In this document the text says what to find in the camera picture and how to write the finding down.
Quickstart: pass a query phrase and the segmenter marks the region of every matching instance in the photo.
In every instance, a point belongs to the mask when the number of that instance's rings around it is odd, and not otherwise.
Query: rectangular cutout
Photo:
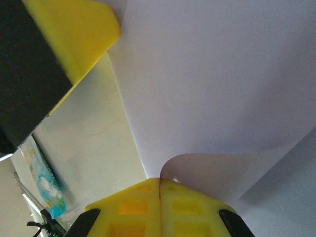
[[[174,200],[172,201],[172,211],[180,215],[204,215],[202,204],[193,200]]]
[[[145,237],[146,223],[114,223],[107,237]]]
[[[199,222],[175,222],[175,237],[212,237],[209,225]]]
[[[128,200],[118,204],[119,215],[145,215],[148,212],[147,200]]]

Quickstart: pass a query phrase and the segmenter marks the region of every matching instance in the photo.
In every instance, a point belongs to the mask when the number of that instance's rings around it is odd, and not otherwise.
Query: yellow plastic part
[[[94,0],[22,1],[74,86],[119,38],[117,19],[104,3]]]
[[[230,206],[169,179],[152,178],[90,204],[88,237],[231,237],[218,214]]]

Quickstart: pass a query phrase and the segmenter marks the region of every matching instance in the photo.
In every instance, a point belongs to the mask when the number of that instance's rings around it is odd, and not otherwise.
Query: black panel
[[[242,218],[236,213],[223,209],[219,211],[219,215],[232,237],[255,237]]]
[[[72,87],[21,0],[0,1],[0,152],[12,152]]]
[[[71,226],[65,237],[86,237],[99,214],[99,209],[92,209],[81,214]]]

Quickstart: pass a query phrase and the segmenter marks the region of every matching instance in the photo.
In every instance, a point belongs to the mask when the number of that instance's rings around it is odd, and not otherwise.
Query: yellow foam block
[[[72,85],[119,38],[113,11],[93,0],[23,0]]]
[[[169,179],[152,178],[97,201],[88,237],[231,237],[219,210],[230,206]]]

